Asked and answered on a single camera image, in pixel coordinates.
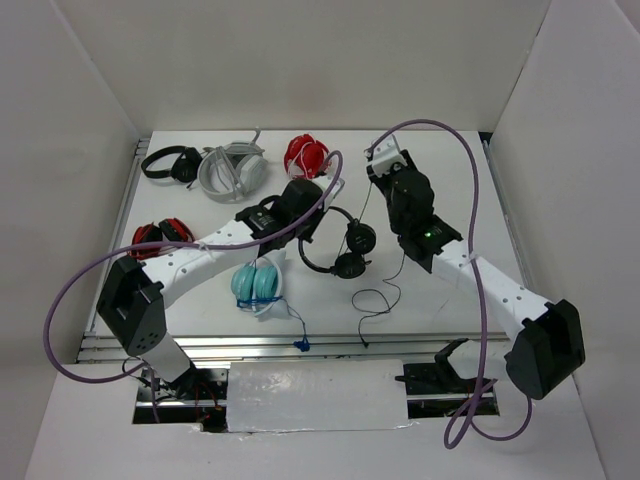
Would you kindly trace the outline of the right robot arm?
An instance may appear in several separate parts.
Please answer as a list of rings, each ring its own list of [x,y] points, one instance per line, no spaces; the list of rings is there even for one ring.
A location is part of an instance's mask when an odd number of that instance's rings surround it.
[[[512,342],[503,356],[506,376],[520,392],[541,400],[584,364],[580,315],[571,302],[553,303],[470,253],[461,234],[435,214],[430,181],[407,151],[376,148],[366,158],[406,256],[460,291],[484,294],[488,315]]]

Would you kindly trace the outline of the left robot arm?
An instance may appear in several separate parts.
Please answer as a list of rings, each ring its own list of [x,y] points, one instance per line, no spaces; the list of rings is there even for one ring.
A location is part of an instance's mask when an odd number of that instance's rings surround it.
[[[110,268],[97,312],[131,357],[145,361],[170,396],[196,387],[198,371],[167,331],[165,311],[200,284],[252,262],[314,230],[340,187],[323,176],[294,179],[283,193],[247,207],[192,246],[140,262],[128,255]]]

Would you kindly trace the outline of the black wired headphones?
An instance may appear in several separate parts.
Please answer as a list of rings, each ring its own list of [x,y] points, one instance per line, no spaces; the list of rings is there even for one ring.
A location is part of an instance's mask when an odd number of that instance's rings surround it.
[[[303,239],[298,241],[298,254],[300,259],[306,267],[312,271],[320,274],[330,274],[340,279],[351,280],[363,275],[366,271],[370,261],[367,261],[365,256],[371,253],[377,244],[377,235],[375,230],[361,221],[361,218],[354,217],[348,210],[339,206],[329,206],[329,211],[334,211],[342,215],[347,220],[346,231],[343,237],[343,242],[346,244],[346,251],[339,251],[334,263],[329,267],[324,267],[313,263],[306,255],[304,251],[304,243],[311,243],[312,238]],[[361,289],[356,291],[351,297],[352,306],[363,313],[357,326],[357,333],[365,349],[369,348],[370,343],[364,338],[362,333],[362,324],[365,319],[371,319],[389,314],[392,309],[397,305],[402,296],[401,288],[393,283],[393,280],[402,272],[404,267],[405,257],[402,257],[401,264],[398,271],[391,277],[383,279],[383,282],[388,286],[394,287],[398,290],[397,299],[391,303],[387,297],[377,289]],[[356,297],[359,294],[375,293],[384,303],[384,308],[381,310],[366,310],[356,305]]]

